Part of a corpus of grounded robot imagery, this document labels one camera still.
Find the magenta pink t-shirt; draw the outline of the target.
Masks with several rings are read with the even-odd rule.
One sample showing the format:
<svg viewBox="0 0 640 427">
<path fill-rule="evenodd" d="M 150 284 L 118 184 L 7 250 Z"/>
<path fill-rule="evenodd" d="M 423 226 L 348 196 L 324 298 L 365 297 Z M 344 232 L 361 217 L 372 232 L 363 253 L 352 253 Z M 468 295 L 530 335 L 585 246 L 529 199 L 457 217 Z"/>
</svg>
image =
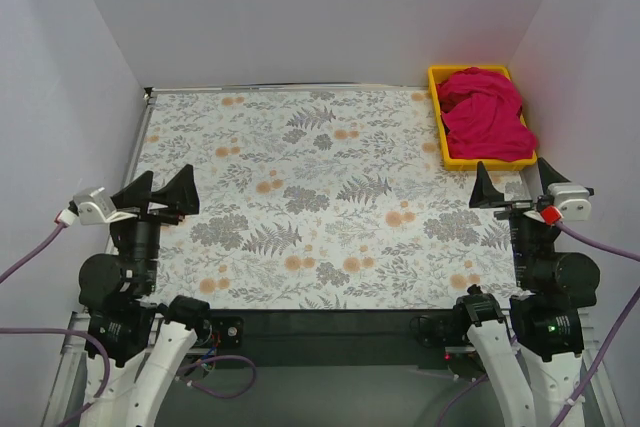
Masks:
<svg viewBox="0 0 640 427">
<path fill-rule="evenodd" d="M 437 87 L 453 158 L 513 162 L 538 141 L 522 121 L 522 97 L 502 69 L 470 67 Z"/>
</svg>

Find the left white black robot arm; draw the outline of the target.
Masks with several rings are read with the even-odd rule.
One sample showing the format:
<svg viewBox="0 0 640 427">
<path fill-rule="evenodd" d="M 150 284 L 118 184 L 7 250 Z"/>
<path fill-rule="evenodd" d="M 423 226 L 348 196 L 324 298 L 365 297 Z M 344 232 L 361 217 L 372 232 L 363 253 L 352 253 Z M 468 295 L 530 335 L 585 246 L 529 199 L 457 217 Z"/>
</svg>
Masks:
<svg viewBox="0 0 640 427">
<path fill-rule="evenodd" d="M 89 257 L 79 271 L 79 302 L 89 313 L 83 426 L 152 426 L 191 347 L 213 333 L 209 305 L 178 296 L 149 304 L 156 287 L 162 226 L 198 214 L 192 165 L 162 188 L 146 171 L 117 194 L 89 188 L 73 198 L 84 225 L 109 228 L 115 253 Z"/>
</svg>

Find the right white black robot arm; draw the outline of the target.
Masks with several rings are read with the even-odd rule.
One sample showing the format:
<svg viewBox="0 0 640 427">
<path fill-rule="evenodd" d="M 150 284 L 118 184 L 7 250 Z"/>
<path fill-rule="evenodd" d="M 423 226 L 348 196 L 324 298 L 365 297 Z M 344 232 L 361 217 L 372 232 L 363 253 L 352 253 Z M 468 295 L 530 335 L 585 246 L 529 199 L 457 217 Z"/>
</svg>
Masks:
<svg viewBox="0 0 640 427">
<path fill-rule="evenodd" d="M 477 165 L 471 208 L 492 209 L 509 224 L 521 294 L 504 314 L 493 295 L 472 285 L 456 301 L 454 336 L 480 357 L 507 426 L 582 426 L 579 385 L 584 338 L 579 311 L 596 302 L 600 270 L 588 256 L 559 252 L 563 221 L 586 221 L 592 189 L 573 183 L 546 160 L 537 162 L 543 193 L 507 200 Z"/>
</svg>

